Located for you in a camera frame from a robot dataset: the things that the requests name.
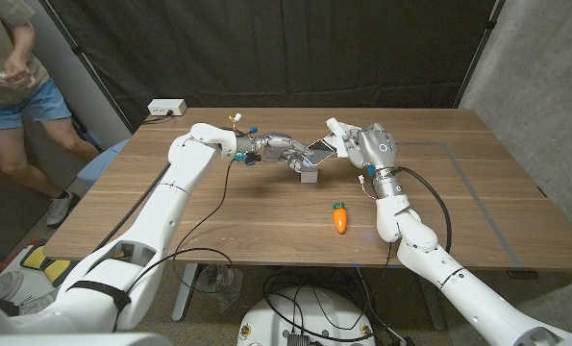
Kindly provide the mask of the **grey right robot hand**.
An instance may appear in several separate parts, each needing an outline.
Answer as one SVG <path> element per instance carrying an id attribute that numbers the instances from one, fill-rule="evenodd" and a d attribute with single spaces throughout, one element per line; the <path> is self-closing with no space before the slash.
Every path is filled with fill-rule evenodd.
<path id="1" fill-rule="evenodd" d="M 357 168 L 374 166 L 391 168 L 396 162 L 396 144 L 381 124 L 373 123 L 366 129 L 353 127 L 345 132 L 344 140 L 349 161 Z"/>

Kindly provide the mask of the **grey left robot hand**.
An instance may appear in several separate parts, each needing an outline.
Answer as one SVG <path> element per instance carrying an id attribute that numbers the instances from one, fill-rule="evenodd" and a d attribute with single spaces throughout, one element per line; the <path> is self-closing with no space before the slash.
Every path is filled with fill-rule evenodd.
<path id="1" fill-rule="evenodd" d="M 301 172 L 304 157 L 312 154 L 305 145 L 289 135 L 279 133 L 254 137 L 252 152 L 259 155 L 262 161 L 281 162 L 296 173 Z"/>

